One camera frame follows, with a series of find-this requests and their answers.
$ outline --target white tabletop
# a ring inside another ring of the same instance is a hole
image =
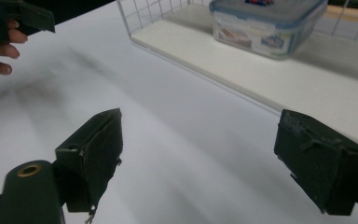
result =
[[[12,168],[54,161],[80,125],[120,107],[123,163],[94,223],[357,223],[358,207],[320,214],[274,155],[278,111],[134,46],[116,3],[19,50],[0,77],[0,193]]]

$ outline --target plastic container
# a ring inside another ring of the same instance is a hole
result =
[[[285,59],[312,32],[326,0],[214,0],[213,36],[229,45]]]

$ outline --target wire rack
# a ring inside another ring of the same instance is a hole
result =
[[[211,0],[118,0],[129,36],[189,5],[207,9]],[[314,27],[315,32],[358,41],[358,0],[337,0]]]

